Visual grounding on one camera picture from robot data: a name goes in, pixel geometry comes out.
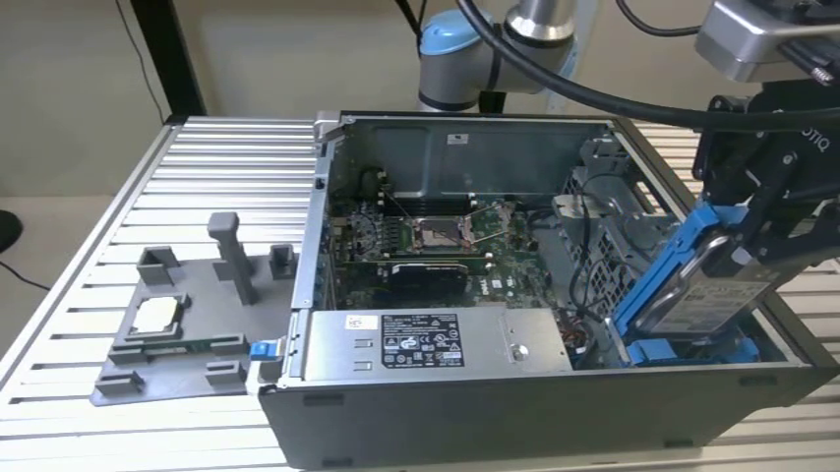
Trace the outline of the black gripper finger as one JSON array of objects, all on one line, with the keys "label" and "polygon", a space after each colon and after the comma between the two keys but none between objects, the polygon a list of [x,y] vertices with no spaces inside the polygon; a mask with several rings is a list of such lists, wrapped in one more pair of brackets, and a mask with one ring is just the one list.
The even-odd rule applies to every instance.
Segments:
[{"label": "black gripper finger", "polygon": [[710,205],[735,205],[747,200],[757,184],[746,175],[746,163],[761,144],[759,132],[703,128],[694,157],[694,179],[702,182],[701,197]]},{"label": "black gripper finger", "polygon": [[722,223],[722,247],[707,260],[707,277],[754,282],[773,290],[815,263],[815,225],[805,224],[815,204],[786,198],[797,170],[782,166],[759,181],[738,216]]}]

